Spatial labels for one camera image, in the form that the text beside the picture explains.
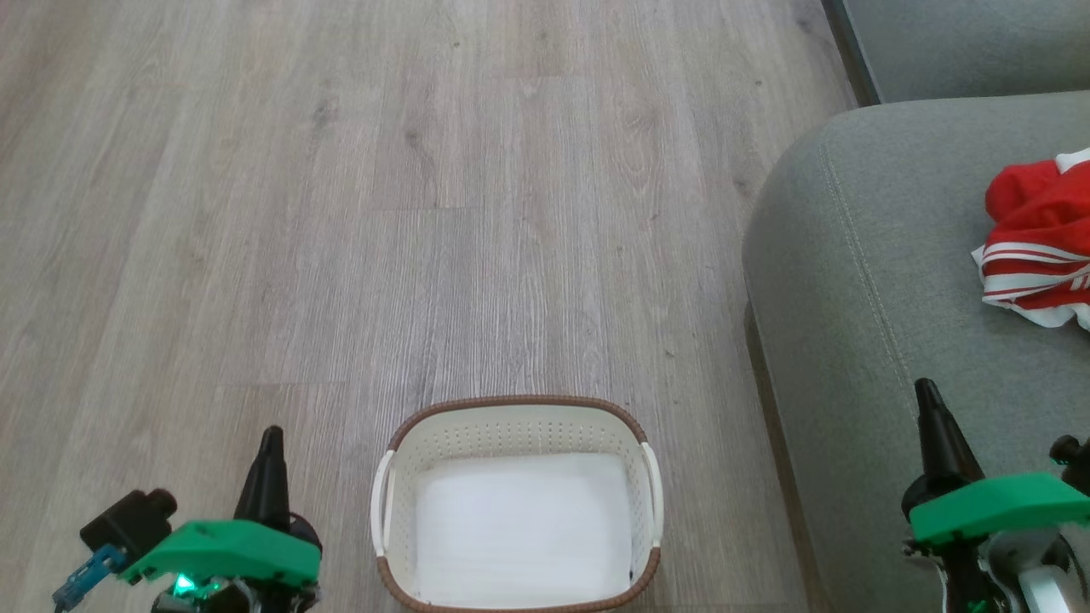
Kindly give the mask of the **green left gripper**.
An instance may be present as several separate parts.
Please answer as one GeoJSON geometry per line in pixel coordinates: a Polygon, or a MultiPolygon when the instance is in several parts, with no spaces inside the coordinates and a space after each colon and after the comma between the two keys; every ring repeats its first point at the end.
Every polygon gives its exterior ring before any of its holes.
{"type": "Polygon", "coordinates": [[[152,612],[308,612],[320,602],[322,541],[290,512],[283,428],[262,432],[233,518],[183,524],[119,578],[174,578],[152,612]]]}

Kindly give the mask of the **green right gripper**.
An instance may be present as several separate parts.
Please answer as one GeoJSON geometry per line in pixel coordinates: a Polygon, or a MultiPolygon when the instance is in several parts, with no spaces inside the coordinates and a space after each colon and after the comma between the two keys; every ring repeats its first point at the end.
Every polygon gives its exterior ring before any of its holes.
{"type": "Polygon", "coordinates": [[[1089,497],[1051,473],[985,478],[961,426],[931,378],[915,381],[922,474],[919,491],[946,493],[910,506],[916,542],[946,546],[1004,531],[1087,524],[1089,497]]]}

